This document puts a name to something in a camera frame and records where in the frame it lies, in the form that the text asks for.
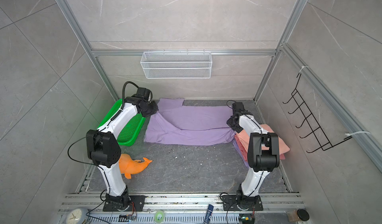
orange dolphin toy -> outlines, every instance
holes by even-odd
[[[131,179],[131,174],[138,174],[141,171],[143,171],[149,163],[152,162],[152,160],[149,160],[147,158],[143,158],[144,162],[141,160],[132,160],[130,155],[128,154],[121,154],[121,157],[118,161],[121,174],[125,174],[125,177],[127,179]]]

green basket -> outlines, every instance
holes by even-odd
[[[122,99],[118,100],[112,108],[109,110],[107,115],[101,121],[100,126],[104,125],[114,114],[118,111],[118,109],[122,105]],[[140,113],[136,116],[132,117],[131,120],[126,124],[121,133],[118,135],[117,142],[119,145],[131,146],[134,144],[135,140],[138,137],[139,132],[143,126],[146,118],[142,117]]]

clock face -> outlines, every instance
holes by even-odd
[[[66,224],[81,224],[83,220],[82,217],[82,210],[81,209],[74,209],[68,214],[68,217],[66,218]]]

metal mesh basket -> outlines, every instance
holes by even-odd
[[[210,52],[144,52],[141,65],[148,79],[210,78],[212,56]]]

roll of tape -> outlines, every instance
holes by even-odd
[[[157,211],[155,212],[154,221],[156,223],[161,223],[165,220],[165,212],[164,211]]]

